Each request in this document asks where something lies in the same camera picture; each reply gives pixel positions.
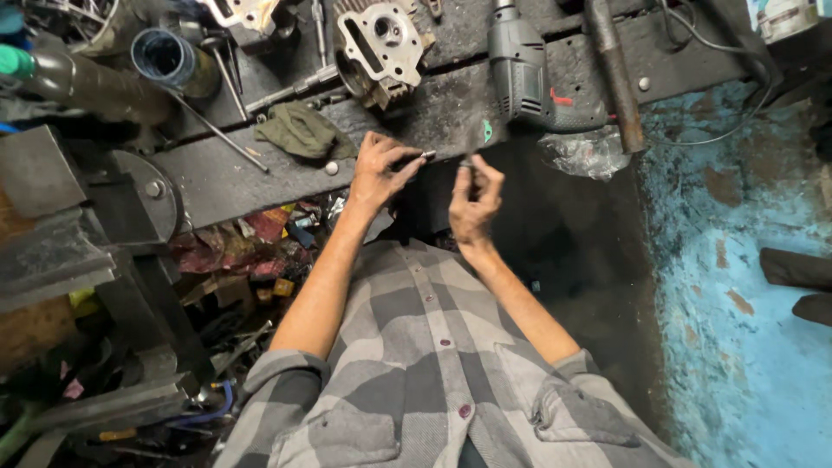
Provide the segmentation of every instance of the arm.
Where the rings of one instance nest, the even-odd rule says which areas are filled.
[[[367,132],[361,143],[349,200],[295,302],[275,332],[269,350],[305,351],[326,359],[344,314],[349,277],[370,223],[385,202],[425,163],[422,150]],[[401,171],[390,165],[414,157]]]
[[[479,155],[473,157],[473,170],[477,200],[470,200],[472,169],[460,167],[449,210],[459,250],[543,359],[553,363],[578,353],[581,347],[508,268],[488,236],[505,176]]]

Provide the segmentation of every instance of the shirt pocket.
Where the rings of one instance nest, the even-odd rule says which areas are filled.
[[[401,365],[350,362],[324,388],[321,407],[277,438],[269,468],[340,468],[398,457],[404,380]]]
[[[588,395],[550,374],[538,364],[542,358],[531,345],[498,343],[494,350],[519,408],[538,440],[627,447],[641,444],[636,432],[610,402]]]

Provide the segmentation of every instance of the dark floor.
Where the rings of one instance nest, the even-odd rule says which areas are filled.
[[[493,238],[506,263],[595,357],[603,374],[652,428],[664,432],[661,347],[653,282],[642,241],[632,167],[611,182],[571,177],[546,166],[534,141],[489,148],[506,174]],[[409,187],[421,229],[442,229],[458,161],[431,165]]]

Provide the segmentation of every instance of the rusty metal pipe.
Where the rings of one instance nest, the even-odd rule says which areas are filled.
[[[615,102],[618,128],[622,135],[622,147],[626,154],[645,149],[644,134],[641,130],[641,116],[638,102],[632,91],[630,75],[624,62],[624,50],[618,31],[612,22],[612,13],[607,0],[586,0],[584,13],[587,25],[595,41],[595,48],[601,58],[612,100]]]

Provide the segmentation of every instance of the forearm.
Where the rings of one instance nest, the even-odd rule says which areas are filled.
[[[329,356],[344,315],[355,257],[374,215],[372,208],[347,203],[309,278],[277,327],[270,350],[306,351],[324,360]]]
[[[559,361],[581,350],[508,268],[490,241],[463,254],[546,362]]]

